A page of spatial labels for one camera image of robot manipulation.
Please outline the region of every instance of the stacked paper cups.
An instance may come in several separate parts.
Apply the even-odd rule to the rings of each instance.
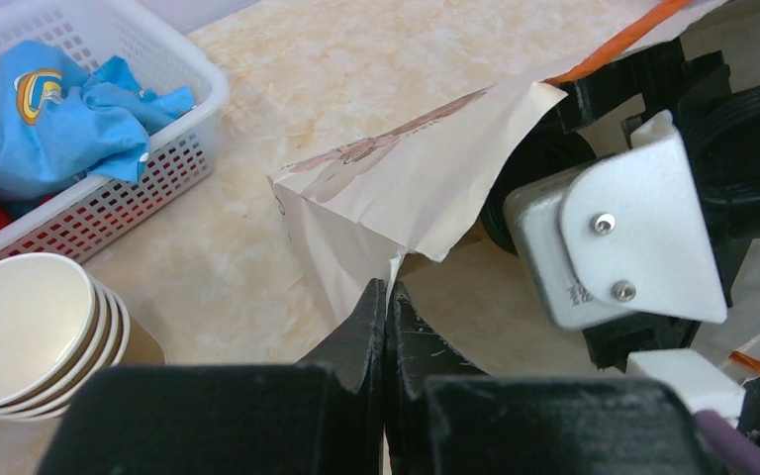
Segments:
[[[31,253],[0,261],[1,420],[61,416],[101,368],[163,358],[121,297],[73,260]]]

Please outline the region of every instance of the white block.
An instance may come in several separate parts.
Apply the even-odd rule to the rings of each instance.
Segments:
[[[633,352],[625,375],[668,384],[691,413],[711,409],[726,420],[741,415],[744,388],[689,348]]]

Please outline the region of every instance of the printed graphic on cloth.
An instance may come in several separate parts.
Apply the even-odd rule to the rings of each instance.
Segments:
[[[44,101],[62,103],[62,74],[56,69],[40,69],[17,77],[13,82],[16,89],[16,109],[25,124],[32,126]]]
[[[194,105],[187,87],[143,90],[120,57],[90,74],[56,47],[16,45],[0,57],[0,203],[20,216],[86,173],[138,181],[149,136]]]

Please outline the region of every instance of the printed design on paper bag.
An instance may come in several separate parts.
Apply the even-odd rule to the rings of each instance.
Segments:
[[[62,102],[62,73],[56,69],[38,69],[26,72],[13,81],[16,89],[16,109],[25,124],[37,122],[45,101]]]
[[[427,112],[382,136],[363,139],[297,163],[290,168],[290,172],[301,173],[332,161],[302,192],[302,196],[305,198],[315,198],[318,203],[325,203],[345,189],[354,178],[376,165],[392,151],[401,139],[451,116],[487,92],[487,88],[472,92]]]

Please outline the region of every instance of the white metal plate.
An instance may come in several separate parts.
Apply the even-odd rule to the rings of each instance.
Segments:
[[[558,219],[564,191],[580,171],[569,169],[515,190],[504,206],[515,246],[525,254],[540,300],[551,321],[565,330],[593,327],[631,313],[595,299],[572,270]]]
[[[683,141],[668,112],[631,136],[636,147],[585,170],[567,190],[560,227],[578,279],[602,302],[721,323],[726,303]],[[597,235],[594,217],[616,227]],[[630,302],[613,296],[627,280]]]

